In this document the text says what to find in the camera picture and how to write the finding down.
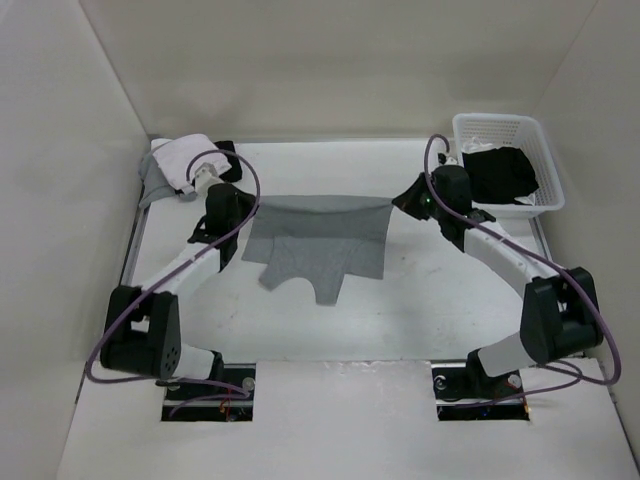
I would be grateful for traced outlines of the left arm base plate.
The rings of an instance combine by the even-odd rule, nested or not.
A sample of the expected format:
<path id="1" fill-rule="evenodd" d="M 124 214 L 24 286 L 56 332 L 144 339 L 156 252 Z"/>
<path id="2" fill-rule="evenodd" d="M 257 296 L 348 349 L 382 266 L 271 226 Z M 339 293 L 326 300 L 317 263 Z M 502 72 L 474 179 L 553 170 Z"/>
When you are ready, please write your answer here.
<path id="1" fill-rule="evenodd" d="M 230 364 L 216 385 L 160 382 L 163 422 L 250 422 L 253 419 L 257 365 Z"/>

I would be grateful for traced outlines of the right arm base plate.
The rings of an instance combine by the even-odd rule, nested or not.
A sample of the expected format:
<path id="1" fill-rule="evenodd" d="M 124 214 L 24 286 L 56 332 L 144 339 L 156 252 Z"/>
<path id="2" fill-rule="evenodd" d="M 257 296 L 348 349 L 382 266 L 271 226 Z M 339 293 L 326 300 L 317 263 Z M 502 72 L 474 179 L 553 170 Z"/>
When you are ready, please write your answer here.
<path id="1" fill-rule="evenodd" d="M 528 421 L 518 371 L 472 380 L 464 364 L 431 367 L 436 413 L 440 421 Z"/>

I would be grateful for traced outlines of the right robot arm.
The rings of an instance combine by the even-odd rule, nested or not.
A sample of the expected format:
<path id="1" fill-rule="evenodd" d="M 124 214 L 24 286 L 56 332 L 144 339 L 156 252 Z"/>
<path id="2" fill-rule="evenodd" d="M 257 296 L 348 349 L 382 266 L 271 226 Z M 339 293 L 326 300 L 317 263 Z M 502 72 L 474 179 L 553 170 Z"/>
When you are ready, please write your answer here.
<path id="1" fill-rule="evenodd" d="M 604 341 L 591 274 L 581 267 L 566 270 L 516 242 L 493 215 L 473 206 L 463 168 L 444 165 L 419 174 L 392 204 L 416 220 L 435 220 L 446 240 L 489 267 L 522 300 L 518 331 L 471 351 L 454 376 L 436 377 L 439 397 L 509 397 L 516 392 L 509 379 L 519 370 L 558 362 Z"/>

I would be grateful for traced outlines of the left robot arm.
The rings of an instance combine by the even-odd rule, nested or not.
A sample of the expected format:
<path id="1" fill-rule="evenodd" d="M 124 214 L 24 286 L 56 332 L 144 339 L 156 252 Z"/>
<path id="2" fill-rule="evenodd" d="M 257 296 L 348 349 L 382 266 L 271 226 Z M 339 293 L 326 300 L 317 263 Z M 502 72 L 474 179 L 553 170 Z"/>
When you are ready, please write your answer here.
<path id="1" fill-rule="evenodd" d="M 137 379 L 189 382 L 214 398 L 224 387 L 222 354 L 184 342 L 181 309 L 238 248 L 241 228 L 255 215 L 256 197 L 222 183 L 208 189 L 205 213 L 179 255 L 150 279 L 116 287 L 109 299 L 99 361 Z"/>

